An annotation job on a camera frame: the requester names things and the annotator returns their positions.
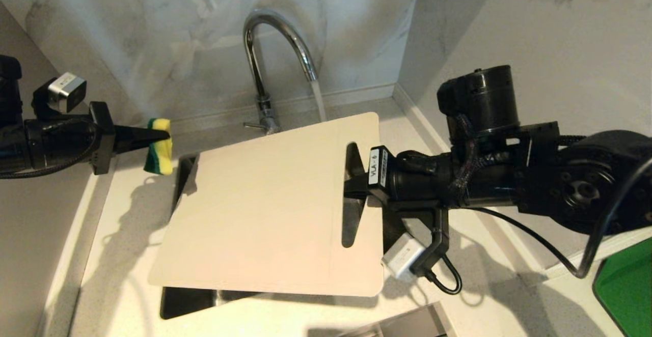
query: green object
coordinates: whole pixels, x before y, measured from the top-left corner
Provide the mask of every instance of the green object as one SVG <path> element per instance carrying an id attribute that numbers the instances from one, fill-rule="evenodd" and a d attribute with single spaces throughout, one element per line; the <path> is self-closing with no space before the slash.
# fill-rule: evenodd
<path id="1" fill-rule="evenodd" d="M 153 118 L 149 120 L 147 128 L 161 130 L 170 133 L 170 120 Z M 170 175 L 172 174 L 172 136 L 169 139 L 155 142 L 149 145 L 147 160 L 145 160 L 145 172 Z"/>
<path id="2" fill-rule="evenodd" d="M 629 337 L 652 335 L 652 239 L 607 258 L 593 293 Z"/>

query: white cutting board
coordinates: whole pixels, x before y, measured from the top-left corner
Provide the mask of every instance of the white cutting board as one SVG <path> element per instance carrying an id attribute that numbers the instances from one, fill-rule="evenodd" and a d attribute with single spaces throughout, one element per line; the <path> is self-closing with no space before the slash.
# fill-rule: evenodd
<path id="1" fill-rule="evenodd" d="M 342 246 L 346 147 L 368 170 L 374 113 L 202 152 L 149 283 L 178 288 L 371 297 L 383 285 L 382 210 L 365 205 Z"/>

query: black cable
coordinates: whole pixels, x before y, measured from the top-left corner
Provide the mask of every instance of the black cable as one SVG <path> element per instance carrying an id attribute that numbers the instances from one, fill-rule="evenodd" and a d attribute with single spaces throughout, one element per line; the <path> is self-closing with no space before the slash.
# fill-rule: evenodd
<path id="1" fill-rule="evenodd" d="M 568 258 L 566 258 L 563 254 L 561 254 L 561 252 L 556 247 L 552 246 L 552 244 L 550 244 L 546 239 L 543 239 L 541 235 L 537 234 L 535 231 L 531 230 L 531 228 L 528 228 L 522 223 L 519 223 L 518 221 L 515 221 L 512 218 L 508 218 L 507 216 L 501 214 L 500 212 L 496 212 L 490 209 L 485 209 L 483 207 L 472 207 L 470 209 L 496 216 L 500 219 L 503 219 L 504 221 L 507 221 L 508 223 L 511 223 L 513 226 L 516 226 L 520 230 L 525 231 L 526 233 L 534 237 L 534 239 L 538 240 L 538 242 L 543 244 L 543 246 L 545 246 L 549 251 L 551 251 L 552 254 L 554 254 L 559 259 L 559 261 L 564 266 L 566 266 L 568 271 L 573 276 L 577 278 L 584 278 L 589 273 L 589 269 L 591 268 L 591 264 L 595 259 L 595 254 L 598 251 L 600 242 L 602 241 L 603 236 L 606 234 L 607 230 L 609 229 L 609 225 L 613 220 L 613 217 L 615 216 L 616 210 L 618 209 L 619 205 L 622 203 L 622 200 L 624 200 L 624 198 L 627 197 L 627 193 L 629 193 L 629 190 L 632 189 L 634 184 L 638 182 L 638 180 L 645 174 L 645 172 L 647 172 L 648 168 L 650 167 L 652 167 L 652 158 L 649 158 L 641 165 L 638 165 L 636 168 L 634 168 L 634 170 L 632 170 L 632 172 L 626 177 L 624 181 L 620 182 L 620 185 L 615 190 L 615 194 L 610 198 L 608 205 L 605 206 L 605 209 L 598 217 L 598 221 L 595 227 L 593 228 L 593 232 L 591 233 L 591 235 L 589 235 L 589 240 L 586 242 L 586 247 L 584 248 L 584 255 L 582 256 L 582 260 L 580 261 L 580 267 L 577 268 L 568 260 Z"/>
<path id="2" fill-rule="evenodd" d="M 557 249 L 554 245 L 550 244 L 550 242 L 548 242 L 546 239 L 543 239 L 543 237 L 541 237 L 541 235 L 537 234 L 536 231 L 531 230 L 531 228 L 528 228 L 527 226 L 523 225 L 522 223 L 519 223 L 515 219 L 512 219 L 512 218 L 510 218 L 508 216 L 505 216 L 505 215 L 501 214 L 500 212 L 490 210 L 490 209 L 485 209 L 484 207 L 470 207 L 468 209 L 469 210 L 474 210 L 474 211 L 479 211 L 479 212 L 484 212 L 485 214 L 489 214 L 489 215 L 495 216 L 495 217 L 497 217 L 499 219 L 502 219 L 504 221 L 507 221 L 508 223 L 512 224 L 513 226 L 516 226 L 520 230 L 525 231 L 526 233 L 528 233 L 529 236 L 533 237 L 538 242 L 540 242 L 544 247 L 546 247 L 546 249 L 548 249 L 550 251 L 550 253 L 554 254 L 554 256 L 556 258 L 558 258 L 558 260 L 561 263 L 563 263 L 563 265 L 566 266 L 566 268 L 568 268 L 568 270 L 571 270 L 571 268 L 575 268 L 575 266 L 573 266 L 573 264 L 568 260 L 568 258 L 566 258 L 559 251 L 559 249 Z"/>
<path id="3" fill-rule="evenodd" d="M 84 149 L 84 151 L 81 152 L 81 154 L 77 155 L 77 157 L 73 158 L 72 160 L 66 161 L 63 164 L 59 165 L 54 165 L 52 167 L 47 167 L 47 168 L 42 168 L 41 170 L 34 170 L 33 172 L 24 172 L 24 173 L 0 173 L 0 179 L 27 179 L 27 178 L 35 178 L 35 177 L 42 177 L 44 175 L 49 175 L 53 174 L 56 172 L 60 172 L 64 169 L 67 169 L 80 161 L 86 159 L 88 156 L 91 155 L 91 152 L 95 148 L 95 144 L 97 144 L 97 140 L 99 138 L 99 135 L 97 134 L 97 127 L 95 126 L 95 123 L 92 123 L 90 121 L 87 121 L 86 119 L 68 119 L 67 121 L 61 121 L 55 124 L 52 124 L 50 126 L 44 127 L 44 131 L 51 131 L 55 130 L 57 128 L 61 128 L 63 126 L 68 126 L 70 124 L 75 124 L 75 123 L 87 123 L 89 124 L 89 128 L 93 131 L 93 140 L 91 140 L 91 143 Z"/>
<path id="4" fill-rule="evenodd" d="M 449 189 L 452 197 L 456 198 L 457 202 L 461 205 L 464 200 L 463 189 L 470 181 L 473 173 L 481 168 L 482 163 L 478 160 L 478 138 L 475 136 L 473 124 L 471 124 L 469 117 L 464 114 L 458 114 L 455 116 L 455 121 L 463 131 L 464 136 L 466 136 L 466 158 L 455 174 L 455 178 L 450 183 Z"/>
<path id="5" fill-rule="evenodd" d="M 440 288 L 440 290 L 447 293 L 448 295 L 456 295 L 461 291 L 461 276 L 459 275 L 459 272 L 457 272 L 457 270 L 455 269 L 455 267 L 452 265 L 452 263 L 450 262 L 450 260 L 445 254 L 442 256 L 442 261 L 444 261 L 446 267 L 449 268 L 450 273 L 452 273 L 452 276 L 455 278 L 454 289 L 449 289 L 446 286 L 444 286 L 443 283 L 437 279 L 437 276 L 432 270 L 427 270 L 424 276 L 426 276 L 426 279 L 428 279 L 428 281 L 435 284 L 438 288 Z"/>
<path id="6" fill-rule="evenodd" d="M 437 173 L 437 156 L 428 156 L 414 150 L 400 152 L 396 155 L 396 163 L 405 172 L 426 175 Z"/>

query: yellow sponge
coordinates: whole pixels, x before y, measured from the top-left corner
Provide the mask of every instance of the yellow sponge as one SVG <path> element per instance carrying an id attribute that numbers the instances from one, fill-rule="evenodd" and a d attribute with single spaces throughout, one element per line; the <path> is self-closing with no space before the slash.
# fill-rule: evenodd
<path id="1" fill-rule="evenodd" d="M 147 128 L 170 133 L 170 120 L 162 118 L 150 119 Z M 144 170 L 154 174 L 172 174 L 172 135 L 170 135 L 169 139 L 149 144 Z"/>

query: faucet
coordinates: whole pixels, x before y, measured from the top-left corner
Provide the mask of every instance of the faucet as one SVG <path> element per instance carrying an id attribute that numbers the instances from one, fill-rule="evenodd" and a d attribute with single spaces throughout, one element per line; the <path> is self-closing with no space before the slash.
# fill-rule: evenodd
<path id="1" fill-rule="evenodd" d="M 266 135 L 277 133 L 281 131 L 280 126 L 277 124 L 274 117 L 274 109 L 272 108 L 271 97 L 263 85 L 263 78 L 260 75 L 258 68 L 258 59 L 256 58 L 256 51 L 254 50 L 254 29 L 258 24 L 269 24 L 286 38 L 287 42 L 292 45 L 296 52 L 296 56 L 301 63 L 303 73 L 306 75 L 308 81 L 317 81 L 317 71 L 315 64 L 312 62 L 310 52 L 303 42 L 303 39 L 298 35 L 296 30 L 277 12 L 266 9 L 257 9 L 251 12 L 247 19 L 244 21 L 244 28 L 242 29 L 244 46 L 247 50 L 247 58 L 249 59 L 249 68 L 251 74 L 254 76 L 256 83 L 256 105 L 258 106 L 259 123 L 245 123 L 245 127 L 261 128 L 265 130 Z"/>

